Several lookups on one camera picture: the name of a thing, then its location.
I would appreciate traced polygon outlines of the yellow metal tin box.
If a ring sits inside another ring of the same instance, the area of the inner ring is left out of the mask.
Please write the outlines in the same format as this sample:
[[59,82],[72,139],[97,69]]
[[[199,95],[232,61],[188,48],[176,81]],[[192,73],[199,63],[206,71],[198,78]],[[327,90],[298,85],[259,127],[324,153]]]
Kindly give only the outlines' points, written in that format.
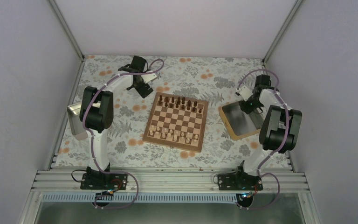
[[258,134],[263,124],[260,114],[246,114],[242,109],[244,100],[222,106],[219,115],[232,140],[240,140]]

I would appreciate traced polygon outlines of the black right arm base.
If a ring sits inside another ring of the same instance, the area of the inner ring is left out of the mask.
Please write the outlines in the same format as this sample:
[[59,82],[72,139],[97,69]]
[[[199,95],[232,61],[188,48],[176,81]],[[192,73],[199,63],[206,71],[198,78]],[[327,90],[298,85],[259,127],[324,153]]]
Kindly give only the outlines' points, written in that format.
[[240,175],[235,173],[217,174],[217,185],[219,190],[241,190],[241,191],[261,191],[263,190],[262,180],[259,176],[251,176],[246,173]]

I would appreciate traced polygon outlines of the metal tin under left arm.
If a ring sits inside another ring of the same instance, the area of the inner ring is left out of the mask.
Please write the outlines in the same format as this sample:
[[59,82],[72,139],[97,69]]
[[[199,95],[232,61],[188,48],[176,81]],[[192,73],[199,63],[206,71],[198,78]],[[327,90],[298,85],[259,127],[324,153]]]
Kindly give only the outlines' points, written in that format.
[[[78,140],[83,140],[88,136],[86,129],[83,127],[82,120],[87,106],[82,107],[81,103],[76,103],[67,107],[72,135]],[[100,103],[94,103],[86,116],[85,125],[95,134],[94,141],[98,142],[106,137],[106,131],[113,121],[113,109],[109,105],[100,106]]]

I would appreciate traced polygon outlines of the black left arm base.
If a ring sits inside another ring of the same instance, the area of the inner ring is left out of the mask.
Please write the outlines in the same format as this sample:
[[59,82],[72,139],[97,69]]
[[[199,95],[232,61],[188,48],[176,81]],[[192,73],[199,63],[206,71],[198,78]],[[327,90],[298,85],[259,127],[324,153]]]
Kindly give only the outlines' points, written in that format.
[[127,174],[104,174],[91,170],[90,172],[83,174],[80,189],[125,190],[127,179]]

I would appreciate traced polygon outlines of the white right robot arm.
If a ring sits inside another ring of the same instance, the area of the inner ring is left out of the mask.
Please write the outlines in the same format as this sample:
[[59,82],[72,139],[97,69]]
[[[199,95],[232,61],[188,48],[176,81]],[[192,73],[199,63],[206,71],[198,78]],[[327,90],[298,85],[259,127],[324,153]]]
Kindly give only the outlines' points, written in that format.
[[275,155],[294,149],[302,121],[302,112],[288,106],[279,90],[271,86],[268,75],[258,75],[253,90],[246,86],[239,86],[237,94],[244,98],[240,102],[240,108],[246,114],[255,112],[257,109],[267,110],[259,132],[259,143],[262,149],[254,152],[249,160],[243,163],[244,172],[234,177],[235,187],[245,190],[252,183],[250,175],[259,176]]

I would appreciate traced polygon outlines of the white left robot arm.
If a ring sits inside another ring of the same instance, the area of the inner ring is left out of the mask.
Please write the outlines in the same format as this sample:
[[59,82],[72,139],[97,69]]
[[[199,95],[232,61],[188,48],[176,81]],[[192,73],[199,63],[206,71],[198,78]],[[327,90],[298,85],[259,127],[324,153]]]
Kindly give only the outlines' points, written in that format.
[[88,168],[96,171],[92,182],[99,189],[105,189],[111,183],[107,132],[114,119],[114,97],[135,89],[145,98],[152,92],[149,82],[157,78],[164,64],[160,58],[148,63],[144,58],[134,56],[130,64],[120,67],[100,88],[88,86],[84,89],[80,121],[89,138]]

